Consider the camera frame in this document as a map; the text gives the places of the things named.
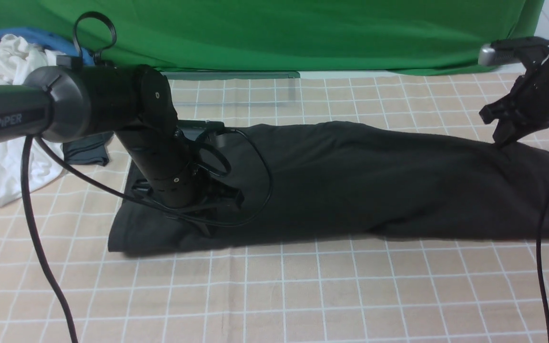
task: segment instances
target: green backdrop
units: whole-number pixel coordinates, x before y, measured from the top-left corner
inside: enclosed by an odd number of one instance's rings
[[[543,0],[0,0],[0,29],[70,37],[83,12],[110,17],[117,63],[166,70],[483,71],[484,43],[532,35]],[[88,48],[109,31],[81,24]]]

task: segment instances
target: beige grid mat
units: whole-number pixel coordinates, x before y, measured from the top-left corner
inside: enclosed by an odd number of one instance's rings
[[[516,75],[174,81],[183,119],[345,120],[491,141],[477,114]],[[549,130],[525,143],[549,150]],[[129,157],[79,169],[122,189]],[[106,252],[118,199],[67,175],[33,194],[83,343],[544,342],[532,243],[377,239],[126,259]],[[21,203],[0,209],[0,342],[68,341]],[[549,243],[543,249],[549,292]]]

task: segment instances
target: black cloth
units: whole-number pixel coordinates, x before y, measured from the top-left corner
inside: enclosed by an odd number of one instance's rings
[[[109,250],[128,254],[375,234],[387,239],[533,240],[549,189],[549,152],[514,143],[502,150],[443,135],[363,124],[243,128],[274,172],[274,192],[250,224],[206,238],[163,213],[123,202]],[[230,135],[233,166],[223,181],[244,191],[241,219],[262,204],[268,179],[251,146]],[[129,171],[127,193],[141,178]],[[549,216],[544,237],[549,239]]]
[[[104,167],[109,163],[105,144],[112,137],[113,132],[108,132],[63,143],[64,161],[70,165],[96,164]]]

